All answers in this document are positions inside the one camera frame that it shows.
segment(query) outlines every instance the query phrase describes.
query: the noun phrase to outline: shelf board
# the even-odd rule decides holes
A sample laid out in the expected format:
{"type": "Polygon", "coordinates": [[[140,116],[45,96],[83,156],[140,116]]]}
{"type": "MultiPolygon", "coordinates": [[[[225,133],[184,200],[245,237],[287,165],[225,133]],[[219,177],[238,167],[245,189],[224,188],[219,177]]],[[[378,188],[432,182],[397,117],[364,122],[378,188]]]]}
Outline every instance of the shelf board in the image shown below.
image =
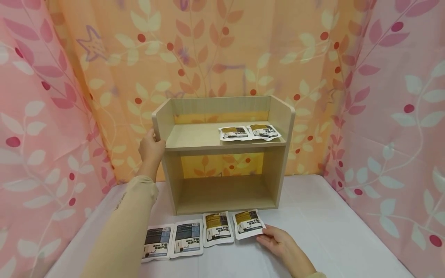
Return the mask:
{"type": "Polygon", "coordinates": [[[175,125],[168,136],[166,151],[192,151],[215,149],[241,149],[272,146],[285,146],[283,137],[271,141],[262,139],[251,141],[221,141],[218,128],[227,126],[270,125],[268,121],[246,121],[231,123],[202,123],[175,125]]]}
{"type": "Polygon", "coordinates": [[[184,179],[177,214],[273,209],[274,199],[261,175],[184,179]]]}

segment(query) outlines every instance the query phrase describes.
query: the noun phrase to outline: white table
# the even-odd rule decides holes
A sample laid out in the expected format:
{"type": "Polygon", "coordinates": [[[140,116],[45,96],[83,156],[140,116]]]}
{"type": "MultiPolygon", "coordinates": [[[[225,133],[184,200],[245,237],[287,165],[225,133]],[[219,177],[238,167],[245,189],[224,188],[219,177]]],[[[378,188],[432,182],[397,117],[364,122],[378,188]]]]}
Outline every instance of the white table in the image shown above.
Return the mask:
{"type": "MultiPolygon", "coordinates": [[[[158,183],[159,198],[150,225],[198,219],[173,216],[170,199],[158,183]]],[[[121,199],[115,187],[92,213],[46,278],[77,278],[102,226],[121,199]]],[[[320,176],[285,177],[279,209],[261,210],[265,223],[286,230],[328,278],[413,278],[380,239],[320,176]]],[[[204,249],[204,255],[141,265],[146,278],[288,278],[273,255],[254,238],[204,249]]]]}

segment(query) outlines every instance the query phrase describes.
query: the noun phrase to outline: shelf compartment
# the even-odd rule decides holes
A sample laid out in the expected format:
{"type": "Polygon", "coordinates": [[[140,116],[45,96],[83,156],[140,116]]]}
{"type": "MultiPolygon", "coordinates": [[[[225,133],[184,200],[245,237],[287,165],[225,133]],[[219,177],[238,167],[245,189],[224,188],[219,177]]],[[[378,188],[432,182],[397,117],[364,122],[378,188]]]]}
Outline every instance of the shelf compartment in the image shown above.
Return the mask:
{"type": "Polygon", "coordinates": [[[177,214],[275,208],[262,175],[184,179],[177,214]]]}
{"type": "Polygon", "coordinates": [[[192,150],[218,150],[259,148],[265,145],[284,146],[286,140],[283,137],[272,141],[221,141],[219,128],[227,126],[270,125],[268,121],[247,121],[231,123],[202,123],[175,125],[166,142],[166,151],[192,151],[192,150]]]}
{"type": "Polygon", "coordinates": [[[177,214],[277,208],[295,120],[293,107],[274,96],[168,99],[152,114],[157,139],[166,140],[162,166],[177,214]],[[246,121],[218,121],[215,115],[260,115],[246,121]],[[212,122],[184,124],[175,119],[203,115],[212,122]],[[271,141],[220,141],[218,128],[273,125],[282,135],[271,141]],[[181,157],[263,153],[261,174],[185,178],[181,157]]]}

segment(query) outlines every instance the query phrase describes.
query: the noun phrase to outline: sleeve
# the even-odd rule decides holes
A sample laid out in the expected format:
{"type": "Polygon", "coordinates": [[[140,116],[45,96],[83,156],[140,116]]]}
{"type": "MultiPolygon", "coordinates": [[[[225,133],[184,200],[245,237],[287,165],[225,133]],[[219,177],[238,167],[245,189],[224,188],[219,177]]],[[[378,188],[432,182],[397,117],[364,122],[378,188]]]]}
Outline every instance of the sleeve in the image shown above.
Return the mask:
{"type": "Polygon", "coordinates": [[[309,275],[307,278],[326,278],[326,275],[324,275],[321,272],[317,272],[312,275],[309,275]]]}
{"type": "Polygon", "coordinates": [[[141,265],[148,220],[158,188],[146,176],[134,177],[105,224],[81,278],[135,278],[141,265]]]}

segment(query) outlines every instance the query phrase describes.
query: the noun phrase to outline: shelf back panel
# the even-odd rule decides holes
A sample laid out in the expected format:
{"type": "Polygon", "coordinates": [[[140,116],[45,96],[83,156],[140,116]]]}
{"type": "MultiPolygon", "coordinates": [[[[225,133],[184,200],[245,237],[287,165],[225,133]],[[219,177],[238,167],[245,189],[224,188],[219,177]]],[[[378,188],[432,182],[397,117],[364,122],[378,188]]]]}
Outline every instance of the shelf back panel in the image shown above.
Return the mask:
{"type": "Polygon", "coordinates": [[[221,114],[243,112],[268,112],[271,97],[208,97],[172,99],[173,113],[221,114]]]}

